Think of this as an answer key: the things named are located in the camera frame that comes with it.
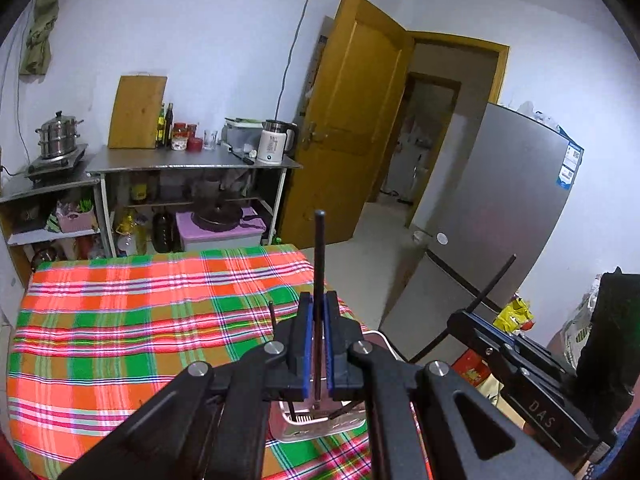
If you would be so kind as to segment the black chopstick on table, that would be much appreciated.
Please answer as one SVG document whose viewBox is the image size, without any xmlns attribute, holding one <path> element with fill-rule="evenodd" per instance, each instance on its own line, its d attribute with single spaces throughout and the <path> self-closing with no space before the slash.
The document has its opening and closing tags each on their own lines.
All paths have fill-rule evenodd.
<svg viewBox="0 0 640 480">
<path fill-rule="evenodd" d="M 277 328 L 278 320 L 277 320 L 276 310 L 274 310 L 274 303 L 273 303 L 272 300 L 268 301 L 268 310 L 269 310 L 269 315 L 270 315 L 270 323 L 271 323 L 272 333 L 273 333 L 273 336 L 274 336 L 276 334 L 276 328 Z"/>
</svg>

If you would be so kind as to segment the pink divided utensil holder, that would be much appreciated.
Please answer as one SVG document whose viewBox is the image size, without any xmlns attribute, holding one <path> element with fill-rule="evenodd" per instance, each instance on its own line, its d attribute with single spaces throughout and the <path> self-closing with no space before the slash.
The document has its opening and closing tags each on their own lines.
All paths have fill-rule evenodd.
<svg viewBox="0 0 640 480">
<path fill-rule="evenodd" d="M 362 395 L 363 388 L 359 388 L 349 399 L 335 400 L 326 379 L 326 357 L 322 356 L 319 405 L 314 404 L 313 396 L 294 402 L 293 408 L 286 401 L 272 402 L 268 420 L 271 437 L 280 443 L 299 443 L 362 429 L 367 421 Z"/>
</svg>

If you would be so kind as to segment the yellow snack bag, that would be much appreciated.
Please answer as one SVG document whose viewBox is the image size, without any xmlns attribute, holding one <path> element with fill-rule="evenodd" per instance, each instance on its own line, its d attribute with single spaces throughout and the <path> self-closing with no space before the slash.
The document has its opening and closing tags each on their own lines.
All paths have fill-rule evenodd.
<svg viewBox="0 0 640 480">
<path fill-rule="evenodd" d="M 507 334 L 514 334 L 530 330 L 535 325 L 535 319 L 529 303 L 520 296 L 513 296 L 492 325 Z"/>
</svg>

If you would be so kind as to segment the purple storage box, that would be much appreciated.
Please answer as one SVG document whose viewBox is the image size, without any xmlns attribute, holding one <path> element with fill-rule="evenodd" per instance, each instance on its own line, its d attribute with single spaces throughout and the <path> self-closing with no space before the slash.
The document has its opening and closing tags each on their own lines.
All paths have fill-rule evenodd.
<svg viewBox="0 0 640 480">
<path fill-rule="evenodd" d="M 255 213 L 252 207 L 244 207 L 243 221 L 230 231 L 214 232 L 201 229 L 192 219 L 192 212 L 177 212 L 176 225 L 181 246 L 186 252 L 200 252 L 209 249 L 235 249 L 259 246 L 262 234 L 266 232 L 265 222 L 257 216 L 247 220 Z"/>
</svg>

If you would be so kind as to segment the black frying pan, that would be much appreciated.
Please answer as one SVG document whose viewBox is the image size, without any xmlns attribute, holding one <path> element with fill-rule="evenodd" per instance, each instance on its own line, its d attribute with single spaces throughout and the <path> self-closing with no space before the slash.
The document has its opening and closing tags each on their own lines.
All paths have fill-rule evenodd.
<svg viewBox="0 0 640 480">
<path fill-rule="evenodd" d="M 191 214 L 196 226 L 216 233 L 231 231 L 255 219 L 259 219 L 258 214 L 247 214 L 240 205 L 229 202 L 199 204 Z"/>
</svg>

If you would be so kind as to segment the plaid red green tablecloth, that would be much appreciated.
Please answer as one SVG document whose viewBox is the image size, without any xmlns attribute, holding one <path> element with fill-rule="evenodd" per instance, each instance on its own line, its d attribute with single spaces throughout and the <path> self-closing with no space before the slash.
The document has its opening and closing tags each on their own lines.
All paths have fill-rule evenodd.
<svg viewBox="0 0 640 480">
<path fill-rule="evenodd" d="M 222 365 L 272 336 L 312 287 L 291 245 L 40 266 L 8 363 L 17 457 L 56 478 L 187 365 Z"/>
</svg>

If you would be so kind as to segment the grey refrigerator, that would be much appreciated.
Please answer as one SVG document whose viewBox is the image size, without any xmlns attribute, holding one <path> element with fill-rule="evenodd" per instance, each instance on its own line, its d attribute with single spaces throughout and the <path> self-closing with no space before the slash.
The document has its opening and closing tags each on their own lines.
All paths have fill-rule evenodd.
<svg viewBox="0 0 640 480">
<path fill-rule="evenodd" d="M 381 323 L 402 358 L 416 356 L 491 280 L 497 285 L 474 312 L 495 319 L 546 246 L 583 154 L 567 134 L 487 105 L 425 254 Z"/>
</svg>

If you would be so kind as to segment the white electric kettle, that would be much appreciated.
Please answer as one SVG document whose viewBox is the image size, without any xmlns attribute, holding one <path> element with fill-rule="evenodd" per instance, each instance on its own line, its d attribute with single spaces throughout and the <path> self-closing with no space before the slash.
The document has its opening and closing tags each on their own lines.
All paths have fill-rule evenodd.
<svg viewBox="0 0 640 480">
<path fill-rule="evenodd" d="M 266 120 L 258 143 L 258 162 L 280 165 L 287 152 L 292 150 L 299 128 L 294 122 Z"/>
</svg>

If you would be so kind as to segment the red lidded jar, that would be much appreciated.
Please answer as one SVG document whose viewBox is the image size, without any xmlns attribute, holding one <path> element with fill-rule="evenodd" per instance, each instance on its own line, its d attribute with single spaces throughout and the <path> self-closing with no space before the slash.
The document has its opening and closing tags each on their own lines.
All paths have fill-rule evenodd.
<svg viewBox="0 0 640 480">
<path fill-rule="evenodd" d="M 188 144 L 186 144 L 186 150 L 188 152 L 200 152 L 203 149 L 203 139 L 197 136 L 190 136 Z"/>
</svg>

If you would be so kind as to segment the low metal side shelf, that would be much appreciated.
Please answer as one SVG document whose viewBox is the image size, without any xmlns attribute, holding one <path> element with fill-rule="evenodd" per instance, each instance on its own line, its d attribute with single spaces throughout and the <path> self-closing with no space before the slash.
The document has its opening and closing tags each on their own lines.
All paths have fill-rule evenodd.
<svg viewBox="0 0 640 480">
<path fill-rule="evenodd" d="M 108 240 L 110 214 L 103 205 L 104 181 L 77 169 L 66 177 L 43 182 L 32 182 L 26 174 L 9 177 L 1 191 L 1 235 L 9 248 L 14 269 L 23 286 L 32 275 L 32 259 L 40 246 L 51 245 L 56 240 L 69 240 L 99 235 L 104 254 L 114 255 Z M 47 228 L 50 214 L 55 213 L 58 201 L 83 200 L 92 203 L 94 219 L 81 220 L 80 230 L 64 232 L 60 228 Z"/>
</svg>

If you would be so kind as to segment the pink basket on shelf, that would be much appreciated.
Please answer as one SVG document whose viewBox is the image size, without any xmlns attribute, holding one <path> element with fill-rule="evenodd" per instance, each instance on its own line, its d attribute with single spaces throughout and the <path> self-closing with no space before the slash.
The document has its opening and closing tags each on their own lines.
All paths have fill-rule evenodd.
<svg viewBox="0 0 640 480">
<path fill-rule="evenodd" d="M 76 233 L 80 231 L 98 232 L 98 220 L 96 213 L 91 207 L 88 211 L 55 211 L 58 225 L 63 233 Z"/>
</svg>

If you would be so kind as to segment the dark oil bottle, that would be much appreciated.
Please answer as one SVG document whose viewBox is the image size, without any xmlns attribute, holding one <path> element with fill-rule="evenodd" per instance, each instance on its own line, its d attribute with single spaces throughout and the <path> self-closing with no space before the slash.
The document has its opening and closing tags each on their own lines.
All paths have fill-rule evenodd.
<svg viewBox="0 0 640 480">
<path fill-rule="evenodd" d="M 164 147 L 170 147 L 172 123 L 174 122 L 174 103 L 169 102 L 165 114 Z"/>
</svg>

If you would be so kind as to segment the yellow wooden door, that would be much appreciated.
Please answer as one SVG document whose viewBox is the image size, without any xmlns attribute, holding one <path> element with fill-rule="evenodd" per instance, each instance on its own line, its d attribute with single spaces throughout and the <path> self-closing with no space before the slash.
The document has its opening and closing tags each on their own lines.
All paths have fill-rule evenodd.
<svg viewBox="0 0 640 480">
<path fill-rule="evenodd" d="M 296 148 L 279 235 L 314 244 L 314 214 L 326 214 L 326 241 L 349 240 L 380 170 L 414 41 L 368 0 L 341 0 L 322 53 Z"/>
</svg>

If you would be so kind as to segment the stainless steel steamer pot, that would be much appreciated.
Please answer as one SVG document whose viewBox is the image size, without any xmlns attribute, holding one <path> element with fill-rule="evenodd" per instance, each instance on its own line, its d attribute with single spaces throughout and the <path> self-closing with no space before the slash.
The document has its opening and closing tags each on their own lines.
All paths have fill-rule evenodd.
<svg viewBox="0 0 640 480">
<path fill-rule="evenodd" d="M 35 130 L 39 136 L 40 156 L 43 159 L 54 159 L 75 151 L 79 136 L 77 127 L 81 123 L 82 119 L 64 115 L 62 110 L 58 110 L 53 118 Z"/>
</svg>

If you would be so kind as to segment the green cloth hanging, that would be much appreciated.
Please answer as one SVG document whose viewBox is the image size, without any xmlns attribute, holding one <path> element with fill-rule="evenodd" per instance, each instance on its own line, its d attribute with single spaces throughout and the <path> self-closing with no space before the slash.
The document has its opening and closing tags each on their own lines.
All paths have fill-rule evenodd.
<svg viewBox="0 0 640 480">
<path fill-rule="evenodd" d="M 20 69 L 21 76 L 44 76 L 51 62 L 50 35 L 60 12 L 60 0 L 36 0 Z"/>
</svg>

